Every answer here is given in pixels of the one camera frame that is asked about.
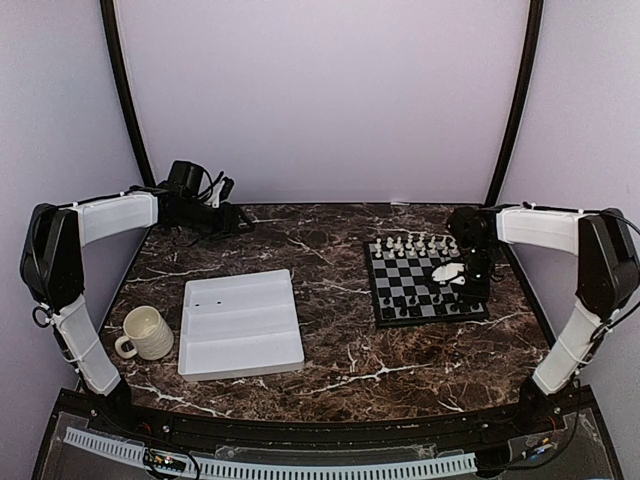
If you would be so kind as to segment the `black chess piece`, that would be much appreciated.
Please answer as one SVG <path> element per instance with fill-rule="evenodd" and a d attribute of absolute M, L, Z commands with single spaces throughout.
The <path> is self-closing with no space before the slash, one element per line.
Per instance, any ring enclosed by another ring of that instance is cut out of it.
<path fill-rule="evenodd" d="M 437 316 L 444 316 L 448 314 L 447 306 L 445 304 L 435 305 L 434 311 Z"/>

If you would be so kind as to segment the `black grey chessboard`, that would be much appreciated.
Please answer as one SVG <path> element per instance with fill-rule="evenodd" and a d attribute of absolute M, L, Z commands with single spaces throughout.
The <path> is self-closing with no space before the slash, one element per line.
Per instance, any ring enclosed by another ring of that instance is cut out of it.
<path fill-rule="evenodd" d="M 364 261 L 368 271 L 369 284 L 372 292 L 372 305 L 375 316 L 375 324 L 378 328 L 397 328 L 407 326 L 417 326 L 427 323 L 437 322 L 466 322 L 484 321 L 489 318 L 489 310 L 486 303 L 467 303 L 459 296 L 460 285 L 439 285 L 431 280 L 431 273 L 435 268 L 443 263 L 460 262 L 458 258 L 449 260 L 441 259 L 392 259 L 374 260 L 372 255 L 365 251 L 367 243 L 374 240 L 367 240 L 363 244 Z M 415 295 L 417 303 L 410 305 L 408 299 Z M 441 296 L 439 304 L 447 306 L 448 314 L 437 316 L 432 303 L 434 295 Z M 385 308 L 394 307 L 394 298 L 404 296 L 407 303 L 407 316 L 385 320 L 382 311 Z M 391 304 L 383 304 L 385 297 L 391 297 Z M 451 303 L 459 304 L 459 311 L 452 312 Z M 419 306 L 421 308 L 420 317 L 411 317 L 409 308 Z"/>

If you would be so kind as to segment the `tall black piece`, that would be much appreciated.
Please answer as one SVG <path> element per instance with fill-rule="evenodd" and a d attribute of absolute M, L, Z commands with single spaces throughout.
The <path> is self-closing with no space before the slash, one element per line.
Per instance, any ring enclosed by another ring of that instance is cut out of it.
<path fill-rule="evenodd" d="M 397 318 L 404 318 L 407 316 L 407 303 L 404 296 L 394 298 L 394 307 L 396 308 Z"/>

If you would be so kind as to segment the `black piece bottom row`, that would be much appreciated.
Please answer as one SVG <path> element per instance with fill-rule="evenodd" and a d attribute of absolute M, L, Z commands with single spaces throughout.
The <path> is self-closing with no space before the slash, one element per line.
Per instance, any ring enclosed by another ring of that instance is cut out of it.
<path fill-rule="evenodd" d="M 396 318 L 395 309 L 394 308 L 385 308 L 382 311 L 383 318 L 385 320 L 393 320 Z"/>

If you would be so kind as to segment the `white plastic tray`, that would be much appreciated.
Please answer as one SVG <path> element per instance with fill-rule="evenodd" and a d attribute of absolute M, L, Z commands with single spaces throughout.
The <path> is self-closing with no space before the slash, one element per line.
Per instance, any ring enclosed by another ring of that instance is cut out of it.
<path fill-rule="evenodd" d="M 184 380 L 284 373 L 304 364 L 289 270 L 185 284 L 178 360 Z"/>

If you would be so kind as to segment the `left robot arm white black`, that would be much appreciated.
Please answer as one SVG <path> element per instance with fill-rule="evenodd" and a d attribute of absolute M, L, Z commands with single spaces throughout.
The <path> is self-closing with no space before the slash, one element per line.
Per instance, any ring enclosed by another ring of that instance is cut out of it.
<path fill-rule="evenodd" d="M 212 177 L 184 160 L 173 163 L 156 187 L 132 186 L 112 195 L 63 205 L 34 207 L 20 260 L 20 276 L 44 314 L 41 328 L 52 328 L 67 363 L 85 389 L 104 398 L 101 417 L 120 436 L 141 427 L 140 412 L 119 398 L 127 390 L 107 355 L 86 307 L 82 250 L 124 232 L 156 225 L 196 231 L 204 238 L 226 238 L 254 230 L 243 209 L 229 202 L 234 182 Z"/>

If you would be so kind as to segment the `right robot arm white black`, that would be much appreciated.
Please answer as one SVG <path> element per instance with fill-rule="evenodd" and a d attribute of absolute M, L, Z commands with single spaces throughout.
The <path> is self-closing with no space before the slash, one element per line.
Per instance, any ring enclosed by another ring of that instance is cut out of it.
<path fill-rule="evenodd" d="M 555 340 L 510 413 L 521 434 L 549 416 L 538 395 L 561 391 L 595 356 L 607 334 L 639 307 L 639 228 L 616 208 L 567 209 L 524 203 L 460 207 L 446 222 L 458 257 L 431 280 L 453 287 L 467 301 L 485 302 L 499 252 L 514 247 L 524 256 L 525 277 L 542 295 L 572 295 L 566 321 L 552 323 Z"/>

